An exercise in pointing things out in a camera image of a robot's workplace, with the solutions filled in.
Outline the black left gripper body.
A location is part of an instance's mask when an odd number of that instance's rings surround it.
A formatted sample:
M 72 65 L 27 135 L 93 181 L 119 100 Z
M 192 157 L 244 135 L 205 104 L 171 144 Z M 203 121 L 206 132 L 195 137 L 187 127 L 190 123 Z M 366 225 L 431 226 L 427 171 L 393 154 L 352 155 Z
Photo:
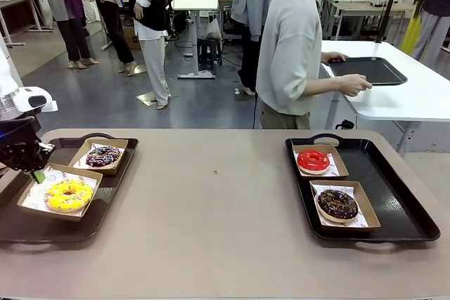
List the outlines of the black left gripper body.
M 38 130 L 34 117 L 1 121 L 1 163 L 16 171 L 40 170 L 43 158 Z

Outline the person's right hand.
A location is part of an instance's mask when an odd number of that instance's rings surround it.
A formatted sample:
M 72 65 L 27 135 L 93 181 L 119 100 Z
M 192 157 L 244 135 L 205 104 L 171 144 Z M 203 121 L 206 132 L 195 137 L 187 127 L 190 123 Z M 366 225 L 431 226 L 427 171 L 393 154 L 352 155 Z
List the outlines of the person's right hand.
M 355 97 L 360 92 L 373 88 L 366 77 L 362 74 L 347 74 L 339 78 L 339 91 L 346 96 Z

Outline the person's left hand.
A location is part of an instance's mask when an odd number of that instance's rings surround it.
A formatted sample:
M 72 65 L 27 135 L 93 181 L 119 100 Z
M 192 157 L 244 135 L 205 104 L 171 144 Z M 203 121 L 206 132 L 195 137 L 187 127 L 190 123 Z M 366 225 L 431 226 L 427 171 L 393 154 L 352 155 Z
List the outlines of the person's left hand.
M 346 61 L 347 55 L 331 51 L 331 52 L 322 52 L 321 53 L 321 63 L 325 65 L 329 65 L 330 63 L 336 62 L 336 61 Z

